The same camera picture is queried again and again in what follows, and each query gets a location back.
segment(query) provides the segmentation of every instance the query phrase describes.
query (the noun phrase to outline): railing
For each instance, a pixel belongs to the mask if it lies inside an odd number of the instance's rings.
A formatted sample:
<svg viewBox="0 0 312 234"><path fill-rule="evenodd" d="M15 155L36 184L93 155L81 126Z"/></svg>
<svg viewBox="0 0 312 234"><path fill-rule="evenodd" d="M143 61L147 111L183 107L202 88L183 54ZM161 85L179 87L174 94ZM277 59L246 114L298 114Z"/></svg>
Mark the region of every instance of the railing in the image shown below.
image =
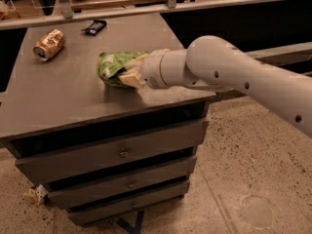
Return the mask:
<svg viewBox="0 0 312 234"><path fill-rule="evenodd" d="M138 15L147 13L171 13L178 11L189 11L198 9L209 9L223 6L244 5L253 3L267 3L283 0L185 0L184 3L179 3L178 0L158 0L163 1L162 4L155 3L152 6L134 6L136 3L141 4L143 0L125 0L125 6L119 8L109 8L106 4L100 9L86 9L88 6L73 4L71 0L58 0L56 3L57 13L53 13L50 16L39 15L37 17L26 17L20 19L4 19L0 20L0 29L21 28L30 27L45 24L64 23L77 20L90 20L94 18L111 18L121 17L128 15ZM12 2L12 10L16 8L14 2Z"/></svg>

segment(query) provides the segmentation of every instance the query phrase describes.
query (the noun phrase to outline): small black object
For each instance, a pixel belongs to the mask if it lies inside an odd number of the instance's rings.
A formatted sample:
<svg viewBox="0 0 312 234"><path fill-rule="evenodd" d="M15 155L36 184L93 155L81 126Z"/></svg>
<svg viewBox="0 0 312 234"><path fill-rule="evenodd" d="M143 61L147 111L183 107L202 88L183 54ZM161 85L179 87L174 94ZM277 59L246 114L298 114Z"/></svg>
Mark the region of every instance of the small black object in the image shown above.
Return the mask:
<svg viewBox="0 0 312 234"><path fill-rule="evenodd" d="M82 31L85 31L89 35L97 35L106 26L107 22L105 20L94 19L94 22L89 27L82 29Z"/></svg>

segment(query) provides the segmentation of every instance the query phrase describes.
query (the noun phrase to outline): cabinet top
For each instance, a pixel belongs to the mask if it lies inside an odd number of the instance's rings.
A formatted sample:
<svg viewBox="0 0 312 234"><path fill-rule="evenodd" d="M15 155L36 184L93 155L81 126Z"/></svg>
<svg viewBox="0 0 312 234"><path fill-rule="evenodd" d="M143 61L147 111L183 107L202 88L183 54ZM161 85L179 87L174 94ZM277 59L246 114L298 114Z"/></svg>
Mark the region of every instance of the cabinet top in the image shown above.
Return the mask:
<svg viewBox="0 0 312 234"><path fill-rule="evenodd" d="M0 137L47 132L75 124L108 120L215 93L170 88L154 91L108 87L97 76L102 52L180 49L181 44L158 14L107 19L97 36L81 29L91 21L28 28L7 92L0 106ZM32 53L37 40L57 28L65 48L49 61Z"/></svg>

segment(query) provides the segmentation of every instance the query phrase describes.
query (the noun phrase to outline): gray cabinet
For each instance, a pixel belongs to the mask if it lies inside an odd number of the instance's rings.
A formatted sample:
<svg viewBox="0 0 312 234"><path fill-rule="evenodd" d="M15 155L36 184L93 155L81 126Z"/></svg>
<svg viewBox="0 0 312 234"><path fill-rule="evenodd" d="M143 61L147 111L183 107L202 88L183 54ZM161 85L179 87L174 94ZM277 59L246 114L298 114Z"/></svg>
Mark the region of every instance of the gray cabinet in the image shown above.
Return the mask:
<svg viewBox="0 0 312 234"><path fill-rule="evenodd" d="M28 28L0 107L0 141L17 168L81 225L185 194L215 101L184 88L104 86L101 52L181 45L159 15L108 19L97 37L81 33L89 24L57 25L67 45L47 62L32 47L50 27ZM139 41L125 34L138 25Z"/></svg>

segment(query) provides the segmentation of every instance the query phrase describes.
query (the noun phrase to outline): soda can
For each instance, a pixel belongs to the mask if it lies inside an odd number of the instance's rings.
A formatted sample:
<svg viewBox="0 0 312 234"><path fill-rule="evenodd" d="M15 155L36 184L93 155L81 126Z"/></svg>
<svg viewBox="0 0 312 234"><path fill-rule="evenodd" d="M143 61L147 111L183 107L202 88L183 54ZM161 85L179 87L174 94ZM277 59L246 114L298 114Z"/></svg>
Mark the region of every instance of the soda can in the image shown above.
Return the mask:
<svg viewBox="0 0 312 234"><path fill-rule="evenodd" d="M64 34L58 29L52 29L36 42L33 53L41 60L54 57L66 43Z"/></svg>

